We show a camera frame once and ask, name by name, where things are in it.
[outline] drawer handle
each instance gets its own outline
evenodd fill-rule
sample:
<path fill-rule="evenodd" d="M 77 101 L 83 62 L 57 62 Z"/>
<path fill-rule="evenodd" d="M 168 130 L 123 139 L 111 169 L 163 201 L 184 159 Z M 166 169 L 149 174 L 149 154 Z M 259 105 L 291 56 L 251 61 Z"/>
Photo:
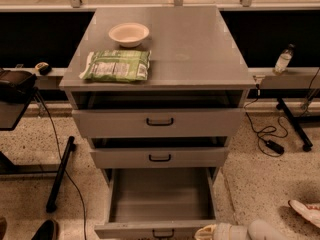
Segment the drawer handle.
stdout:
<path fill-rule="evenodd" d="M 154 229 L 152 229 L 152 235 L 154 238 L 158 238 L 158 239 L 162 239 L 162 238 L 169 239 L 174 236 L 174 229 L 171 229 L 170 235 L 158 235 L 158 236 L 156 235 L 156 231 Z"/>
<path fill-rule="evenodd" d="M 161 122 L 160 120 L 154 120 L 154 121 L 152 121 L 152 119 L 147 118 L 147 119 L 146 119 L 146 123 L 147 123 L 147 125 L 149 125 L 149 126 L 170 126 L 170 125 L 173 125 L 174 119 L 171 117 L 171 118 L 169 119 L 169 121 Z"/>
<path fill-rule="evenodd" d="M 149 155 L 149 161 L 150 162 L 169 162 L 171 160 L 171 154 L 169 154 L 168 158 L 165 159 L 154 159 L 152 158 L 152 155 Z"/>

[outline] clear water bottle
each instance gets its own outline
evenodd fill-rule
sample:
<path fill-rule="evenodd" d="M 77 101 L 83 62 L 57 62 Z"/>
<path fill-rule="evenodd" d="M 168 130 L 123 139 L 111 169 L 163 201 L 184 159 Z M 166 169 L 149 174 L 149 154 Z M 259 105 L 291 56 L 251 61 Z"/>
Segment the clear water bottle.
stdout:
<path fill-rule="evenodd" d="M 273 72 L 276 75 L 280 75 L 283 73 L 283 71 L 286 70 L 290 60 L 292 59 L 294 47 L 295 45 L 289 44 L 288 47 L 284 49 L 280 54 L 280 57 L 276 63 L 276 66 L 273 69 Z"/>

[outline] cabinet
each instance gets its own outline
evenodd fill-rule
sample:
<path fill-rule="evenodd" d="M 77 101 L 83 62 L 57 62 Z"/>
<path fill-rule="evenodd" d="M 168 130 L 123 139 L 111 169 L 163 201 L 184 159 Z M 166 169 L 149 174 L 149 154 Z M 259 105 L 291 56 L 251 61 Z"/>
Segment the cabinet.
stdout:
<path fill-rule="evenodd" d="M 120 49 L 107 32 L 150 29 L 148 80 L 83 81 L 89 52 Z M 216 220 L 212 185 L 243 117 L 253 79 L 219 10 L 97 9 L 61 81 L 73 118 L 109 186 L 104 238 L 193 237 Z"/>

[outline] white bowl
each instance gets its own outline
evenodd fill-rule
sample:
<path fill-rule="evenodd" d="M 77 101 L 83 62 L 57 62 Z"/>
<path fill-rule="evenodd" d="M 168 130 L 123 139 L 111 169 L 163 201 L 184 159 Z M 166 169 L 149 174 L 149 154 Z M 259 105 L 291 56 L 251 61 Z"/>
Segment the white bowl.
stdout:
<path fill-rule="evenodd" d="M 139 23 L 123 23 L 109 31 L 112 40 L 123 47 L 136 47 L 149 35 L 149 29 Z"/>

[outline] gray tabletop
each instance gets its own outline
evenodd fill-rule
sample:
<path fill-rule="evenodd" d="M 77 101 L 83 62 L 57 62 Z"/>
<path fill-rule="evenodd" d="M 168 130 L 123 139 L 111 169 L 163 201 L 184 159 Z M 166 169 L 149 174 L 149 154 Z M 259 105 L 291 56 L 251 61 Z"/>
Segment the gray tabletop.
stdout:
<path fill-rule="evenodd" d="M 121 49 L 108 31 L 126 22 L 150 30 L 149 37 L 135 48 L 152 53 L 148 80 L 129 84 L 81 80 L 89 52 Z M 252 86 L 247 65 L 215 6 L 98 8 L 60 83 L 66 91 Z"/>

